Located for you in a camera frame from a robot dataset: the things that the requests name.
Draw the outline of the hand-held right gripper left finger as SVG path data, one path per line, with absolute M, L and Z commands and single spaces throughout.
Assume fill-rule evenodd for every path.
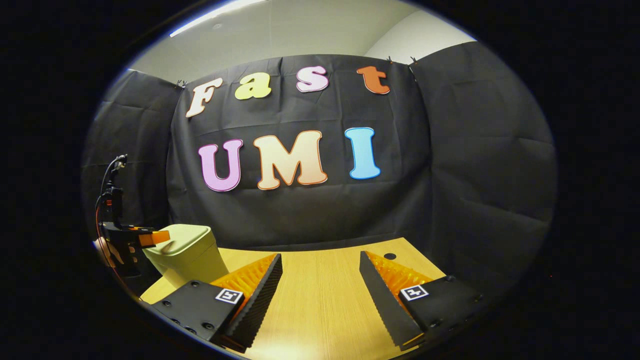
M 273 253 L 211 282 L 190 280 L 151 307 L 207 342 L 244 353 L 253 345 L 283 274 Z

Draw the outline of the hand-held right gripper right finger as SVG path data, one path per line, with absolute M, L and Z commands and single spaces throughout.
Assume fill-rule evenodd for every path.
M 359 273 L 393 343 L 400 350 L 434 346 L 477 319 L 484 295 L 452 275 L 433 279 L 362 250 Z

